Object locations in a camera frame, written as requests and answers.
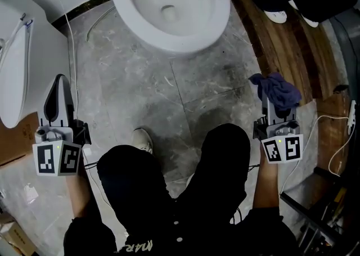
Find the large cardboard box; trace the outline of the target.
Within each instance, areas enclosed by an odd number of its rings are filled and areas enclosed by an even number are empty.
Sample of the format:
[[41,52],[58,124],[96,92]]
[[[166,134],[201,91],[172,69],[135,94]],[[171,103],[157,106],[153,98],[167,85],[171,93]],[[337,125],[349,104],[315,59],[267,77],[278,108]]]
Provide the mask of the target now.
[[0,167],[32,153],[38,127],[37,113],[26,116],[15,128],[5,127],[0,120]]

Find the dark wooden platform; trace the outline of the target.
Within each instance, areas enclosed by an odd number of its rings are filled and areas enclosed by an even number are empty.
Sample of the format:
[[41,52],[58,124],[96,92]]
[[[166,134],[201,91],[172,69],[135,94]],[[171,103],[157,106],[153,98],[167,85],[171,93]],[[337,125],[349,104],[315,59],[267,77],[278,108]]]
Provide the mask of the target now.
[[330,41],[322,26],[310,27],[293,8],[276,24],[252,0],[231,0],[264,76],[278,72],[301,93],[301,105],[330,101],[340,92]]

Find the person's right forearm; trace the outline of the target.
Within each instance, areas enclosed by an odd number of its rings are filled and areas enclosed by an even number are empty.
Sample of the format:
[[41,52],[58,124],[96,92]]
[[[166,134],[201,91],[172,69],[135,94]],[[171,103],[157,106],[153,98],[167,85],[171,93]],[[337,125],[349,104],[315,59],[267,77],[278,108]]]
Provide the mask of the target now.
[[263,146],[254,192],[253,209],[279,207],[278,164],[269,164]]

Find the white closed-lid toilet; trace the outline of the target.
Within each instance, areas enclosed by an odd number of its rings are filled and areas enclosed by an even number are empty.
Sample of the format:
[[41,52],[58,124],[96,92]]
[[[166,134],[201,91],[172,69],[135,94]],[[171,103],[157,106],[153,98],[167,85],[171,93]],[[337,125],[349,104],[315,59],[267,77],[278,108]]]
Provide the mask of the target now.
[[68,40],[33,0],[0,0],[0,38],[8,40],[23,13],[32,22],[17,32],[0,63],[0,120],[7,128],[40,110],[56,75],[70,75]]

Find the brown wooden plank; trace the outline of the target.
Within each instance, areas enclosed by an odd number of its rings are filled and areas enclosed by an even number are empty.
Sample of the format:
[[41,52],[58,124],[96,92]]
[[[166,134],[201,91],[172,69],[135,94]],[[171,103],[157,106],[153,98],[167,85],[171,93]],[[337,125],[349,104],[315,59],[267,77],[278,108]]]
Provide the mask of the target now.
[[348,162],[351,130],[348,126],[352,101],[348,91],[322,100],[317,99],[318,156],[317,166],[339,177]]

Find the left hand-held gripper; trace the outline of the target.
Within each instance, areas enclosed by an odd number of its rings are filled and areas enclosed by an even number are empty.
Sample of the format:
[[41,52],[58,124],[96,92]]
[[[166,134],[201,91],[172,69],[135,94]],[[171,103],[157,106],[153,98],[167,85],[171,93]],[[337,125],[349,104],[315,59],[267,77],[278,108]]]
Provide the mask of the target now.
[[74,120],[74,103],[68,78],[58,74],[44,103],[47,125],[35,132],[33,156],[39,176],[73,176],[83,160],[82,148],[91,144],[88,124]]

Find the yellow black tool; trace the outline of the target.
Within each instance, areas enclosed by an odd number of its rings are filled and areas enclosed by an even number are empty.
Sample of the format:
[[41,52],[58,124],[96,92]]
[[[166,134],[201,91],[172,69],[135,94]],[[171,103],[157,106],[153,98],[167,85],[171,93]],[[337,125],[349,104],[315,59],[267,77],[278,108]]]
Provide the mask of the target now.
[[336,197],[334,198],[335,203],[339,203],[342,201],[346,194],[347,189],[345,187],[342,187],[339,192],[337,193]]

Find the dark purple cloth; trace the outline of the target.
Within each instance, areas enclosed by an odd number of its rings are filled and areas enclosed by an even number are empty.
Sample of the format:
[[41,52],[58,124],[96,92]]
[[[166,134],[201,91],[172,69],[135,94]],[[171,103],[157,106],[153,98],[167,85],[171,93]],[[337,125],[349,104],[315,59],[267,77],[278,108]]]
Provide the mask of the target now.
[[250,76],[248,80],[258,87],[257,93],[260,100],[265,93],[269,101],[279,110],[296,108],[302,100],[300,91],[285,81],[278,72],[270,73],[267,77],[256,73]]

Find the white paper scrap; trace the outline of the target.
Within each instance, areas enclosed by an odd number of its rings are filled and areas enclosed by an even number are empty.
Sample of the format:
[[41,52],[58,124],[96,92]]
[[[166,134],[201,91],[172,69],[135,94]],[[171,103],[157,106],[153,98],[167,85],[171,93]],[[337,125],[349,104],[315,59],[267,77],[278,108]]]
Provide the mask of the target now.
[[28,183],[24,187],[24,198],[27,204],[30,205],[31,203],[33,203],[38,198],[38,196],[39,194],[37,193],[35,187],[32,186],[30,183]]

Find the black metal rack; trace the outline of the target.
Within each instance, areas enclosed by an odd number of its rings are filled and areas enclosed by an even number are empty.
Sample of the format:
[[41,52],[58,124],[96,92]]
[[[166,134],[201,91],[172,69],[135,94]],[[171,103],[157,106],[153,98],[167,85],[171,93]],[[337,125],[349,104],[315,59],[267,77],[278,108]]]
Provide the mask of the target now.
[[[309,205],[303,206],[286,191],[280,194],[307,224],[299,244],[302,255],[319,248],[325,256],[360,256],[360,164],[347,164],[339,177],[315,167],[303,183]],[[335,203],[342,187],[346,194]]]

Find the white power strip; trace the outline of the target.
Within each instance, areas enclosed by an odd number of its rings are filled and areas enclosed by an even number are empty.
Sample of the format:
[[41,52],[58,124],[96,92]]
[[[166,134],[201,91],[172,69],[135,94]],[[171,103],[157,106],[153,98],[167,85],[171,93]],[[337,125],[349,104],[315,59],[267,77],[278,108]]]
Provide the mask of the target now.
[[356,101],[351,100],[350,110],[348,115],[348,135],[351,135],[352,129],[356,124]]

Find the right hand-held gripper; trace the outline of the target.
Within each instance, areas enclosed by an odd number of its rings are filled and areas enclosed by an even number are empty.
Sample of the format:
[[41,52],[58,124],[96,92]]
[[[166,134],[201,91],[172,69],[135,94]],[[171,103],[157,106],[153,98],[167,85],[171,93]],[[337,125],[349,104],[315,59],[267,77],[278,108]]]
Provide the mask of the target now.
[[253,138],[257,138],[264,149],[269,164],[290,163],[302,160],[303,134],[296,119],[296,107],[285,111],[286,122],[274,124],[275,108],[265,92],[262,92],[264,119],[254,122]]

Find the person's black clothed body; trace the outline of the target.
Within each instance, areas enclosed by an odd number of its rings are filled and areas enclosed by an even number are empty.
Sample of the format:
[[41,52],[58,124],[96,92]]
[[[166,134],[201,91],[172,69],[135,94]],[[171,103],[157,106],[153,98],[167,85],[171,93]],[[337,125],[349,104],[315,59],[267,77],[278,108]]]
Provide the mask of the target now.
[[84,217],[64,236],[64,256],[300,256],[279,207],[249,211],[231,223],[246,198],[250,141],[227,123],[207,133],[190,185],[177,197],[167,190],[154,155],[119,145],[97,163],[102,188],[128,233],[118,248],[102,221],[91,189]]

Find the person's left forearm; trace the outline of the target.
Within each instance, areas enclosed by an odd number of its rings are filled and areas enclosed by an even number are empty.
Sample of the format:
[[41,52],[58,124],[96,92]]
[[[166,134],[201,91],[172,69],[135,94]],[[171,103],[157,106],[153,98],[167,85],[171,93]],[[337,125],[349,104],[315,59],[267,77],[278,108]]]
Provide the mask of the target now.
[[78,173],[66,176],[65,179],[74,217],[84,217],[91,200],[91,187],[82,160],[79,162]]

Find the small cardboard box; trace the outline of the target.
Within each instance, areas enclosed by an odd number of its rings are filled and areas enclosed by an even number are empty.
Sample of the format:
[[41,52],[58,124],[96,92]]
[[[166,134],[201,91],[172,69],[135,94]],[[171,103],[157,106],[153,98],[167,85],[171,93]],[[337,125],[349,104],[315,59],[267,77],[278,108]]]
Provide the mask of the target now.
[[0,236],[22,256],[36,256],[37,247],[16,219],[7,212],[0,214]]

